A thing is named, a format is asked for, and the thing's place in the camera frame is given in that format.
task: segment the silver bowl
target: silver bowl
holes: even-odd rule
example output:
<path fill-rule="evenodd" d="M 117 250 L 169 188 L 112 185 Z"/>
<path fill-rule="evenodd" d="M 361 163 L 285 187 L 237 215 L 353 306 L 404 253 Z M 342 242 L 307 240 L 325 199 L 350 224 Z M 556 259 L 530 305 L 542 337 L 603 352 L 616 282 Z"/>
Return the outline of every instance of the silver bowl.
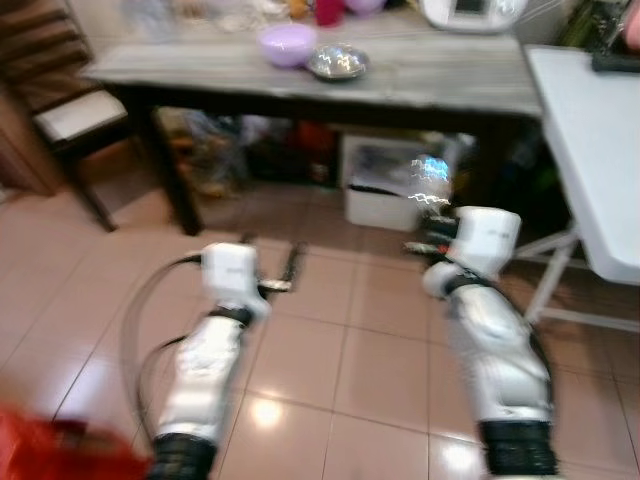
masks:
<path fill-rule="evenodd" d="M 350 45 L 325 45 L 311 54 L 307 68 L 323 80 L 347 80 L 367 71 L 369 57 Z"/>

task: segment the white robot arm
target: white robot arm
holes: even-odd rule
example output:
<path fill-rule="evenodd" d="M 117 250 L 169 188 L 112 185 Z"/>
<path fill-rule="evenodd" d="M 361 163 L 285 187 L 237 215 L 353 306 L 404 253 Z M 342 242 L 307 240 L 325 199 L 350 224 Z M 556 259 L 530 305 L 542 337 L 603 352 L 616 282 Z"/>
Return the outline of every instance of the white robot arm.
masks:
<path fill-rule="evenodd" d="M 532 326 L 487 280 L 511 257 L 520 218 L 479 207 L 458 214 L 450 246 L 437 235 L 437 245 L 407 249 L 431 260 L 423 286 L 450 304 L 450 343 L 462 362 L 488 470 L 495 478 L 558 478 L 549 364 Z"/>
<path fill-rule="evenodd" d="M 451 304 L 452 346 L 464 365 L 488 469 L 504 480 L 557 478 L 548 363 L 532 327 L 486 280 L 509 259 L 519 217 L 466 207 L 458 219 L 441 217 L 441 222 L 455 231 L 436 237 L 444 243 L 406 247 L 431 260 L 423 285 Z M 218 303 L 177 354 L 174 386 L 157 431 L 150 434 L 155 458 L 149 480 L 207 478 L 224 433 L 244 334 L 269 315 L 270 292 L 291 289 L 300 254 L 292 251 L 279 280 L 258 277 L 251 245 L 212 245 L 196 256 Z"/>

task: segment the tiled floor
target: tiled floor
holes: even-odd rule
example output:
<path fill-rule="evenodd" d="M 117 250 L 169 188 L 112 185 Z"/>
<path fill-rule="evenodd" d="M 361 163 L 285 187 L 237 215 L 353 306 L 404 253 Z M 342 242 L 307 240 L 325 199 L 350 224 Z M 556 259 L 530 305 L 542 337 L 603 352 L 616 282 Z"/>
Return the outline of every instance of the tiled floor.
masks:
<path fill-rule="evenodd" d="M 309 241 L 310 255 L 298 291 L 277 299 L 251 335 L 212 478 L 482 478 L 445 308 L 401 256 L 404 234 L 348 224 L 339 195 L 321 189 L 261 185 L 210 203 L 210 229 L 197 238 L 169 223 L 160 192 L 132 198 L 113 209 L 121 228 L 109 235 L 68 193 L 0 206 L 0 401 L 89 418 L 145 451 L 119 377 L 127 300 L 164 262 L 250 230 L 261 235 L 267 272 L 278 271 L 288 239 Z M 503 281 L 526 304 L 540 273 L 516 265 Z M 638 300 L 635 289 L 580 274 L 554 298 L 636 319 Z M 145 309 L 141 349 L 186 331 L 207 305 L 197 271 L 175 273 Z M 550 321 L 542 331 L 556 366 L 565 475 L 638 479 L 638 336 Z M 171 374 L 156 378 L 156 407 Z"/>

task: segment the white cushion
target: white cushion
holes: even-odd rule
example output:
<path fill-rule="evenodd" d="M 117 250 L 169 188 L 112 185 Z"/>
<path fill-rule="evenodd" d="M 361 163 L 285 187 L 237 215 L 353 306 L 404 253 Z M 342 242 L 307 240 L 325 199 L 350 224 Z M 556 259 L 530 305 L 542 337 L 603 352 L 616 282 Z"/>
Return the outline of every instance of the white cushion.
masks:
<path fill-rule="evenodd" d="M 70 140 L 127 115 L 122 104 L 105 91 L 76 98 L 35 117 L 51 140 Z"/>

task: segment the red cup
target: red cup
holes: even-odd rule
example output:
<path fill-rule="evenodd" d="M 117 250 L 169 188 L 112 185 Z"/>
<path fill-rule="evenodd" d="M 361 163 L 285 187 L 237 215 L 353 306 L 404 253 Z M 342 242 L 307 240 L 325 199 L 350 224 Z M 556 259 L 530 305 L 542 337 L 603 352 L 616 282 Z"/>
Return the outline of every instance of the red cup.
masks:
<path fill-rule="evenodd" d="M 316 0 L 316 23 L 321 27 L 333 27 L 342 22 L 344 0 Z"/>

